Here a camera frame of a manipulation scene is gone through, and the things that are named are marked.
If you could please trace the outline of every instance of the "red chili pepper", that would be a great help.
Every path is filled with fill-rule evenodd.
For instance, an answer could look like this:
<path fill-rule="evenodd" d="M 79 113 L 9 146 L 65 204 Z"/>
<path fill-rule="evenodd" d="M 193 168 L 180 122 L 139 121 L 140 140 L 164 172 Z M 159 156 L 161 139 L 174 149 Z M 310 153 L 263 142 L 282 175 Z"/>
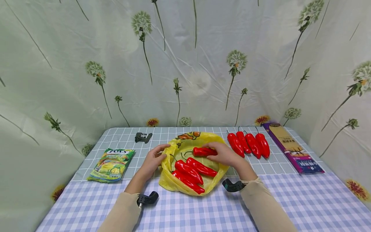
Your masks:
<path fill-rule="evenodd" d="M 218 154 L 216 150 L 208 147 L 194 147 L 193 151 L 187 151 L 184 154 L 188 152 L 192 152 L 194 156 L 216 156 Z"/>
<path fill-rule="evenodd" d="M 207 175 L 207 176 L 215 177 L 216 174 L 218 174 L 217 171 L 214 171 L 213 169 L 206 167 L 205 165 L 198 162 L 192 157 L 189 157 L 187 159 L 187 164 L 194 167 L 194 169 L 196 169 L 196 171 L 198 171 L 199 173 Z"/>
<path fill-rule="evenodd" d="M 242 145 L 240 141 L 238 140 L 237 136 L 234 133 L 229 133 L 228 131 L 227 133 L 228 133 L 227 139 L 228 139 L 229 144 L 231 145 L 232 150 L 236 152 L 242 158 L 245 158 Z"/>
<path fill-rule="evenodd" d="M 246 142 L 244 133 L 242 131 L 237 131 L 236 135 L 237 135 L 238 141 L 240 141 L 240 143 L 241 143 L 241 145 L 243 147 L 243 150 L 247 154 L 250 154 L 251 153 L 251 150 L 250 150 L 249 146 L 247 145 L 247 142 Z"/>
<path fill-rule="evenodd" d="M 197 194 L 204 193 L 205 190 L 198 186 L 197 184 L 193 183 L 189 176 L 185 175 L 184 173 L 180 172 L 179 170 L 175 170 L 172 172 L 173 176 L 178 178 L 181 182 L 183 182 L 185 185 L 193 189 Z"/>
<path fill-rule="evenodd" d="M 254 156 L 260 159 L 262 157 L 261 149 L 253 134 L 247 134 L 245 135 L 245 138 Z"/>
<path fill-rule="evenodd" d="M 190 178 L 192 178 L 192 181 L 196 184 L 204 184 L 204 181 L 202 180 L 200 174 L 196 170 L 194 170 L 192 166 L 186 164 L 183 160 L 176 161 L 174 166 L 180 172 L 189 175 Z"/>
<path fill-rule="evenodd" d="M 270 149 L 267 140 L 265 139 L 265 136 L 261 133 L 258 133 L 256 136 L 256 141 L 258 144 L 260 144 L 260 147 L 262 148 L 262 156 L 266 159 L 269 158 L 270 155 Z"/>

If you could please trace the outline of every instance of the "yellow plastic bag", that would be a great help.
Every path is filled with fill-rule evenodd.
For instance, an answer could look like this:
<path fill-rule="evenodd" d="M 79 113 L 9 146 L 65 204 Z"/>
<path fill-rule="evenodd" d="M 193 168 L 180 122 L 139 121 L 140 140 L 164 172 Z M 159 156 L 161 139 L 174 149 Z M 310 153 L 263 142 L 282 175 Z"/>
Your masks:
<path fill-rule="evenodd" d="M 163 151 L 163 153 L 165 153 L 167 157 L 161 164 L 162 172 L 160 175 L 159 184 L 169 191 L 180 191 L 192 196 L 204 196 L 210 193 L 211 190 L 218 184 L 220 179 L 227 172 L 229 166 L 225 166 L 220 163 L 208 160 L 206 157 L 195 157 L 193 155 L 189 156 L 190 153 L 187 153 L 185 158 L 192 157 L 205 166 L 212 168 L 218 172 L 218 174 L 214 178 L 202 175 L 204 184 L 200 186 L 205 189 L 205 192 L 200 195 L 198 195 L 194 190 L 183 184 L 183 182 L 181 182 L 179 179 L 171 174 L 171 171 L 175 170 L 174 158 L 176 160 L 180 160 L 182 159 L 180 153 L 184 154 L 186 151 L 193 150 L 194 147 L 201 147 L 205 143 L 209 142 L 225 143 L 224 140 L 216 134 L 196 131 L 179 135 L 175 139 L 169 141 L 170 147 L 166 148 Z"/>

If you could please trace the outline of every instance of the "white fabric backdrop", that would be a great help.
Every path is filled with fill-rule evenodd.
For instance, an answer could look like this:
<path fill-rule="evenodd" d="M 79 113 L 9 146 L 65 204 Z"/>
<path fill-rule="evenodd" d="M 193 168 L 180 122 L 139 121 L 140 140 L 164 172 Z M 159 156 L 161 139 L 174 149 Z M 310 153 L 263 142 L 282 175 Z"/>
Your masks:
<path fill-rule="evenodd" d="M 0 195 L 6 199 L 0 203 L 0 222 L 5 231 L 34 230 L 53 204 L 53 190 L 67 183 L 84 159 L 79 154 L 84 146 L 94 144 L 105 129 L 127 126 L 115 96 L 122 96 L 120 109 L 130 126 L 146 126 L 150 118 L 159 120 L 157 126 L 175 126 L 179 108 L 174 78 L 182 87 L 179 119 L 190 117 L 193 126 L 233 126 L 241 91 L 247 88 L 238 125 L 253 125 L 261 115 L 284 124 L 289 107 L 301 109 L 301 116 L 286 126 L 319 155 L 346 121 L 357 119 L 360 127 L 343 129 L 322 158 L 342 180 L 354 179 L 371 189 L 370 94 L 352 96 L 321 132 L 348 96 L 347 86 L 355 83 L 353 70 L 371 60 L 371 3 L 314 1 L 323 3 L 321 10 L 315 8 L 318 20 L 310 14 L 285 79 L 306 22 L 298 25 L 298 20 L 310 2 L 260 0 L 258 6 L 257 0 L 196 0 L 195 48 L 193 1 L 158 0 L 164 51 L 160 20 L 150 0 L 0 1 L 0 78 L 5 84 L 0 83 L 0 114 L 11 121 L 0 118 L 5 164 Z M 139 11 L 151 17 L 145 50 L 153 85 L 143 43 L 132 28 Z M 240 74 L 225 111 L 233 68 L 226 59 L 235 49 L 247 56 L 247 63 L 245 69 L 241 64 L 237 68 Z M 94 82 L 97 76 L 85 70 L 88 61 L 103 66 L 112 119 L 102 88 Z M 309 77 L 288 106 L 309 67 Z M 59 128 L 51 128 L 46 112 L 59 119 Z"/>

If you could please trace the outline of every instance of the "green snack bag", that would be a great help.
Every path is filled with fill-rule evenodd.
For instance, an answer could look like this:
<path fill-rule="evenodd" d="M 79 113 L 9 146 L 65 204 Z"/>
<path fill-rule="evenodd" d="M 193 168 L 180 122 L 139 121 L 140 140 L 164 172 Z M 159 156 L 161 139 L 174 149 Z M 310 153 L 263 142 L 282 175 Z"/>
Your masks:
<path fill-rule="evenodd" d="M 107 149 L 96 164 L 87 180 L 112 183 L 122 180 L 125 170 L 133 158 L 135 150 Z"/>

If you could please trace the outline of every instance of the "orange flower print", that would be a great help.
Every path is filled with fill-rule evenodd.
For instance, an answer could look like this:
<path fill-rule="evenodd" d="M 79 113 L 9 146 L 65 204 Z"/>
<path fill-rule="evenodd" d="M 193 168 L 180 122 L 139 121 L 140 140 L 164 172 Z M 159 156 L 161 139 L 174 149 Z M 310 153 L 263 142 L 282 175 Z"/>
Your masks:
<path fill-rule="evenodd" d="M 268 115 L 262 115 L 255 120 L 255 125 L 260 126 L 263 123 L 268 122 L 269 120 L 270 120 L 270 117 Z"/>
<path fill-rule="evenodd" d="M 345 181 L 345 185 L 361 201 L 365 202 L 371 201 L 370 193 L 357 181 L 348 179 Z"/>
<path fill-rule="evenodd" d="M 50 196 L 54 202 L 56 202 L 59 198 L 59 196 L 62 194 L 63 190 L 65 189 L 65 185 L 61 184 L 61 185 L 58 185 L 54 192 L 52 193 L 52 195 Z"/>
<path fill-rule="evenodd" d="M 193 136 L 196 137 L 196 138 L 199 137 L 200 135 L 201 135 L 201 132 L 199 132 L 199 131 L 194 131 L 193 132 Z"/>
<path fill-rule="evenodd" d="M 160 123 L 160 121 L 157 118 L 150 118 L 147 121 L 147 126 L 148 127 L 156 127 L 156 126 L 158 126 L 159 123 Z"/>
<path fill-rule="evenodd" d="M 190 136 L 189 134 L 185 133 L 185 134 L 179 135 L 177 139 L 181 139 L 181 140 L 184 140 L 184 139 L 193 139 L 193 136 Z"/>

